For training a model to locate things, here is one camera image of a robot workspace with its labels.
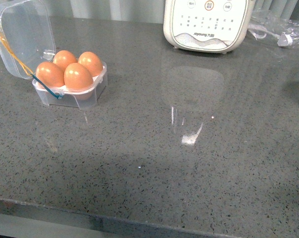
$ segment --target kitchen appliance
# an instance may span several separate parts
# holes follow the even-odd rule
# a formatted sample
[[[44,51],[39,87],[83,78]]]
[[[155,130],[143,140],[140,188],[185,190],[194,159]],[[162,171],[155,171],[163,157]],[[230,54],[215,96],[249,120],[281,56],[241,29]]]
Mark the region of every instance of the kitchen appliance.
[[[226,53],[243,41],[255,0],[166,0],[164,35],[176,48]]]

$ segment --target gray speckled countertop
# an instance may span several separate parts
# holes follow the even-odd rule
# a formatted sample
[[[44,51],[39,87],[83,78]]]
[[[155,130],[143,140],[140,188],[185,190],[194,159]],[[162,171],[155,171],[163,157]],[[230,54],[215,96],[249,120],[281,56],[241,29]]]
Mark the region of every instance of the gray speckled countertop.
[[[107,63],[108,86],[88,110],[47,107],[0,58],[0,200],[299,237],[299,51],[247,37],[208,55],[173,49],[160,24],[51,23],[58,50]]]

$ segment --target brown egg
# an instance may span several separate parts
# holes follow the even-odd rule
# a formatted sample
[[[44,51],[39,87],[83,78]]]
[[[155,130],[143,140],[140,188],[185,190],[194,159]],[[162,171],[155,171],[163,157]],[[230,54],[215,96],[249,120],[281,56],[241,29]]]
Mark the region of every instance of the brown egg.
[[[57,64],[64,72],[71,63],[76,63],[76,57],[69,51],[59,51],[53,61],[53,63]]]
[[[80,55],[78,63],[86,67],[92,77],[98,76],[103,70],[102,62],[99,57],[92,52],[84,52]]]
[[[52,62],[40,63],[35,74],[47,87],[61,87],[65,85],[64,72]]]
[[[79,63],[71,63],[66,68],[64,81],[66,87],[74,91],[88,89],[94,82],[90,72]]]

